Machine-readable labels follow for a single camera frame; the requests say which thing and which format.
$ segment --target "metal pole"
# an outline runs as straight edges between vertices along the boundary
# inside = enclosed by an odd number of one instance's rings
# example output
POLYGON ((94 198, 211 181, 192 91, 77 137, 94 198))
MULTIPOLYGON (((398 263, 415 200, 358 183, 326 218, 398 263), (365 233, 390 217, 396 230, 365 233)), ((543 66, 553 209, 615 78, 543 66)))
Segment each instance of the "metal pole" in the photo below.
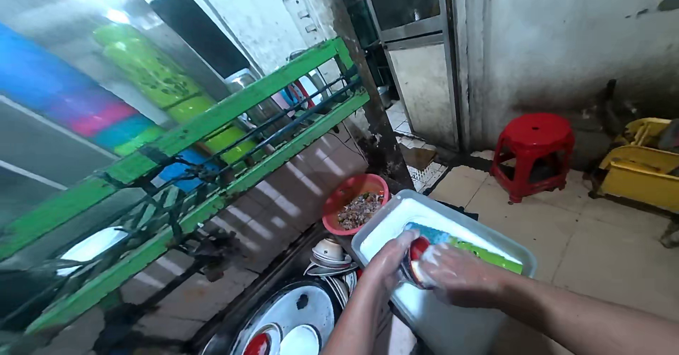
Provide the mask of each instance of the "metal pole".
POLYGON ((358 141, 359 148, 368 160, 369 170, 382 175, 392 193, 404 188, 414 189, 415 186, 403 160, 403 154, 396 142, 394 130, 391 128, 389 118, 382 106, 382 101, 379 99, 377 86, 375 86, 368 63, 365 61, 365 52, 359 44, 344 0, 332 0, 331 11, 334 16, 333 29, 344 40, 352 61, 359 69, 359 74, 363 79, 363 87, 370 95, 370 100, 363 106, 363 110, 371 136, 360 138, 358 141))

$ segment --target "red bowl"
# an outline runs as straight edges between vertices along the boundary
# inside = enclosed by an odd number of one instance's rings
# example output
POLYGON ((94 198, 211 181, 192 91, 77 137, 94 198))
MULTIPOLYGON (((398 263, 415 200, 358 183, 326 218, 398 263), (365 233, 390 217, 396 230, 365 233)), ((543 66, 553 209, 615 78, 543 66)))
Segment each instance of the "red bowl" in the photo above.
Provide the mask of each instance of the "red bowl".
POLYGON ((424 251, 429 247, 429 240, 425 237, 418 237, 410 244, 408 255, 411 261, 419 261, 424 251))
POLYGON ((389 188, 386 182, 378 175, 361 174, 350 177, 340 184, 330 194, 323 205, 323 226, 336 235, 353 235, 361 230, 362 225, 355 229, 344 230, 337 221, 337 215, 342 209, 362 193, 372 192, 384 195, 382 206, 389 201, 389 188))

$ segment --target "dirty floor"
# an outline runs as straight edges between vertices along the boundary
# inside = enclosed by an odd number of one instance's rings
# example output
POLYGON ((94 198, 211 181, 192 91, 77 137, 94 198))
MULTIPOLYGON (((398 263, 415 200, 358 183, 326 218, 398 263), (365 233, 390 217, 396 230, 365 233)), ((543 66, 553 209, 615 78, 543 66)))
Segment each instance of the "dirty floor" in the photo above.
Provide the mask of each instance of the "dirty floor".
MULTIPOLYGON (((492 157, 492 152, 480 156, 492 157)), ((535 278, 584 295, 679 320, 679 250, 658 238, 669 220, 607 199, 590 199, 590 183, 570 171, 563 191, 509 205, 488 173, 453 168, 429 197, 479 214, 479 221, 537 257, 535 278)), ((494 354, 569 354, 515 321, 498 336, 494 354)))

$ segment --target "white bowl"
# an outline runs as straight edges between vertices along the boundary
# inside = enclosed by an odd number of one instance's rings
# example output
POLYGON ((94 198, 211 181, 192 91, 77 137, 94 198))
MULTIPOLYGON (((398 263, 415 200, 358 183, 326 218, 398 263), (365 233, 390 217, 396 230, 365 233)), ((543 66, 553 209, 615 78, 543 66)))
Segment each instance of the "white bowl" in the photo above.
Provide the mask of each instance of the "white bowl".
POLYGON ((341 261, 344 258, 342 247, 326 238, 321 239, 313 249, 314 253, 330 258, 331 260, 341 261))
POLYGON ((320 337, 311 325, 299 325, 283 337, 280 355, 318 355, 320 337))

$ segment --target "plastic glove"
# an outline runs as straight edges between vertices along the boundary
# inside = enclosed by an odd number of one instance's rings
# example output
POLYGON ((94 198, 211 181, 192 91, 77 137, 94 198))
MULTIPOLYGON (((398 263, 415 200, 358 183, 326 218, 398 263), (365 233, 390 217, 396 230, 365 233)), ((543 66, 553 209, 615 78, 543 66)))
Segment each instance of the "plastic glove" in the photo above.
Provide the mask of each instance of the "plastic glove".
POLYGON ((461 307, 496 307, 502 279, 513 274, 449 244, 429 246, 420 271, 440 300, 461 307))

